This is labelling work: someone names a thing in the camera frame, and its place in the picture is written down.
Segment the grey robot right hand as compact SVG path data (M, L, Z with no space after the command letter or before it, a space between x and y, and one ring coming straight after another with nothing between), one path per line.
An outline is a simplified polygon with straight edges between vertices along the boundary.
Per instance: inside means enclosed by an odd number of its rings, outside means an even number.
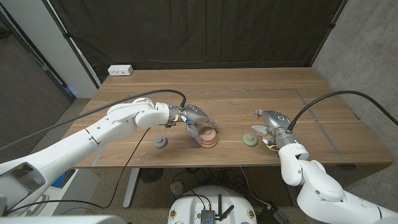
M262 136L262 141L268 149L296 155L302 153L303 146L296 140L292 131L288 130L291 122L286 115L271 110L255 110L253 114L264 121L264 125L252 124L251 128L257 135Z

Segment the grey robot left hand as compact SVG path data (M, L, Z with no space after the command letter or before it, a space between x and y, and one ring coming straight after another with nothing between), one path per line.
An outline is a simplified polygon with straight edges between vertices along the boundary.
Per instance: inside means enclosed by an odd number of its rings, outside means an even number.
M184 107L169 106L169 118L165 123L166 128L175 126L177 122L186 124L187 133L193 137L201 146L213 145L213 138L209 143L205 142L200 136L197 127L203 124L209 124L213 129L217 127L215 121L203 110L195 105L185 105Z

